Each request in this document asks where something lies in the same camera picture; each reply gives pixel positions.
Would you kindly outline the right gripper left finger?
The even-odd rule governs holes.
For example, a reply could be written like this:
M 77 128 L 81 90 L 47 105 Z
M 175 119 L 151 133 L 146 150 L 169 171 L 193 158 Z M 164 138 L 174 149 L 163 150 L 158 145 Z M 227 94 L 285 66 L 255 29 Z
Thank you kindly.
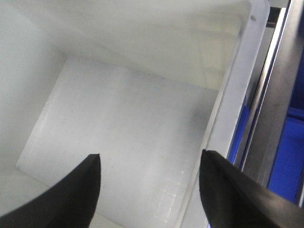
M 101 186 L 99 154 L 88 155 L 53 187 L 1 216 L 2 228 L 87 228 Z

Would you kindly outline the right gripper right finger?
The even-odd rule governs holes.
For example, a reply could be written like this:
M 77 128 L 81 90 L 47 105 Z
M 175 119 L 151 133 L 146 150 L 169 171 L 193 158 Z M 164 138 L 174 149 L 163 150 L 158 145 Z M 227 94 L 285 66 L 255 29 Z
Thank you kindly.
M 303 208 L 256 183 L 217 151 L 202 151 L 199 193 L 212 228 L 304 226 Z

